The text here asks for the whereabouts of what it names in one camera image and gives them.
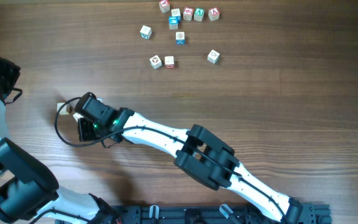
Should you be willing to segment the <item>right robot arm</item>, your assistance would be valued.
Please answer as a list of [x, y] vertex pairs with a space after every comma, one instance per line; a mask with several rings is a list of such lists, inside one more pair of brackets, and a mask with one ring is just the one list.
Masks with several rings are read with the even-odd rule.
[[114, 108], [83, 95], [75, 112], [91, 123], [96, 135], [161, 150], [174, 164], [202, 185], [230, 190], [253, 204], [267, 218], [297, 223], [303, 210], [299, 201], [275, 191], [254, 177], [235, 157], [232, 147], [200, 125], [178, 129], [153, 122], [129, 108]]

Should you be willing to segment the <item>red letter M block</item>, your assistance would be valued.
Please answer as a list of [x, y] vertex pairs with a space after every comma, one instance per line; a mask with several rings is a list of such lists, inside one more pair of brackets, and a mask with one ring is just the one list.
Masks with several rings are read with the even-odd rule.
[[82, 115], [80, 115], [79, 113], [74, 113], [73, 117], [74, 117], [75, 121], [78, 121], [80, 118], [83, 118]]

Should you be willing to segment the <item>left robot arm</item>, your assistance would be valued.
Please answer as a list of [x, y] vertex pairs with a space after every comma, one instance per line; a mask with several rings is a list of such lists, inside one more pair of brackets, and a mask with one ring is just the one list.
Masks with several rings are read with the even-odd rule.
[[0, 220], [119, 223], [120, 215], [108, 203], [61, 188], [50, 169], [11, 141], [5, 100], [15, 90], [19, 75], [19, 66], [0, 57]]

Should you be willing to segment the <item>blue letter P block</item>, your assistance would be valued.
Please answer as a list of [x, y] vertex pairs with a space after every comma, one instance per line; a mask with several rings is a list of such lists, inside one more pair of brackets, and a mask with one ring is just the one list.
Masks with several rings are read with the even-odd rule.
[[68, 103], [57, 103], [57, 113], [60, 115], [70, 114], [71, 107]]

